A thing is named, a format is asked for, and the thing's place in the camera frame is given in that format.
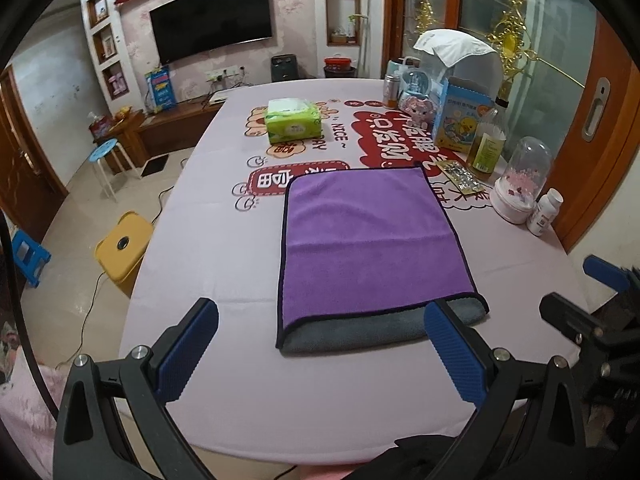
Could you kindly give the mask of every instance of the oil bottle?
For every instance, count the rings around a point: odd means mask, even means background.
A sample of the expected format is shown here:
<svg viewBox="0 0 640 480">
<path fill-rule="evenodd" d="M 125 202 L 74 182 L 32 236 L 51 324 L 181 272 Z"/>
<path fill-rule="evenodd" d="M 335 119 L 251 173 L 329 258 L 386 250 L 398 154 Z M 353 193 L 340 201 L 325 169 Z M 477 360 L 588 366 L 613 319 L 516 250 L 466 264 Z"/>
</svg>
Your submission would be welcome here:
<svg viewBox="0 0 640 480">
<path fill-rule="evenodd" d="M 507 139 L 507 106 L 509 103 L 498 97 L 495 107 L 482 116 L 466 158 L 469 171 L 482 180 L 494 172 Z"/>
</svg>

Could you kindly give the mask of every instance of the toy box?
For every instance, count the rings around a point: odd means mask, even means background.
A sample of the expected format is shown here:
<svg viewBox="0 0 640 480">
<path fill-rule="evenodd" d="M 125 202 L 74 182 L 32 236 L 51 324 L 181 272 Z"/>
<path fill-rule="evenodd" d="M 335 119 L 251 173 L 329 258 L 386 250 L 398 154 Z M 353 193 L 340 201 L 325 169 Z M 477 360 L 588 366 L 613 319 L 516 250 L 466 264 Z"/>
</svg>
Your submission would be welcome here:
<svg viewBox="0 0 640 480">
<path fill-rule="evenodd" d="M 322 117 L 318 106 L 302 99 L 269 101 L 264 124 L 271 144 L 322 136 Z"/>
<path fill-rule="evenodd" d="M 480 118 L 493 105 L 482 85 L 449 77 L 442 88 L 440 107 L 433 124 L 436 146 L 468 153 Z"/>
<path fill-rule="evenodd" d="M 169 68 L 166 66 L 152 70 L 145 75 L 146 84 L 151 95 L 152 111 L 157 114 L 176 105 L 174 88 L 169 79 Z"/>
</svg>

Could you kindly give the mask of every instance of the door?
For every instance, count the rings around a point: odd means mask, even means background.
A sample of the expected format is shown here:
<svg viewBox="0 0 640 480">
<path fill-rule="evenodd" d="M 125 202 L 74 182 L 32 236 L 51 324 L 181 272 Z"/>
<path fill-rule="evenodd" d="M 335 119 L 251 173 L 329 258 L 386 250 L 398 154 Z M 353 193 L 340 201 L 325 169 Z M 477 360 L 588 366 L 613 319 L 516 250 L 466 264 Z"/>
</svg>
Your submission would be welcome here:
<svg viewBox="0 0 640 480">
<path fill-rule="evenodd" d="M 420 57 L 413 45 L 428 28 L 462 30 L 503 54 L 508 81 L 501 96 L 510 102 L 504 156 L 525 136 L 549 147 L 556 162 L 548 185 L 565 197 L 554 225 L 569 250 L 615 190 L 611 175 L 622 177 L 620 164 L 630 162 L 630 141 L 638 136 L 632 128 L 640 103 L 637 72 L 612 28 L 588 0 L 386 4 L 403 12 L 385 13 L 385 62 Z"/>
<path fill-rule="evenodd" d="M 8 67 L 0 75 L 0 206 L 41 242 L 67 194 L 31 129 Z"/>
</svg>

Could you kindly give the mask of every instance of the tissue pack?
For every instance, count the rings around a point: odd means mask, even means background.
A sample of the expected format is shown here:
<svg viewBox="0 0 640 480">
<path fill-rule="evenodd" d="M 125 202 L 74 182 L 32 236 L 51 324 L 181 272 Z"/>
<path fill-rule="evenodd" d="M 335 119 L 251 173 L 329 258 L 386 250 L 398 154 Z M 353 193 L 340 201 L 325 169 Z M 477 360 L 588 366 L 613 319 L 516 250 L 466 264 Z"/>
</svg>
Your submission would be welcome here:
<svg viewBox="0 0 640 480">
<path fill-rule="evenodd" d="M 482 85 L 449 77 L 442 87 L 440 107 L 433 123 L 436 146 L 468 153 L 480 118 L 493 105 Z"/>
<path fill-rule="evenodd" d="M 271 144 L 322 136 L 320 110 L 315 104 L 303 99 L 269 101 L 264 124 Z"/>
</svg>

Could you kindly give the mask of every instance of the television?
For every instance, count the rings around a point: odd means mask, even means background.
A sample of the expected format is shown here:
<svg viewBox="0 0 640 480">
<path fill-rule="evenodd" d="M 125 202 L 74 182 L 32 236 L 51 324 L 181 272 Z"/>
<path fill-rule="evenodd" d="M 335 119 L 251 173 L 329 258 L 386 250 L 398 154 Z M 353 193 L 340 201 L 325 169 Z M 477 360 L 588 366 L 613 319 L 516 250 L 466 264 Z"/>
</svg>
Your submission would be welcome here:
<svg viewBox="0 0 640 480">
<path fill-rule="evenodd" d="M 161 64 L 273 35 L 270 0 L 174 0 L 150 15 Z"/>
</svg>

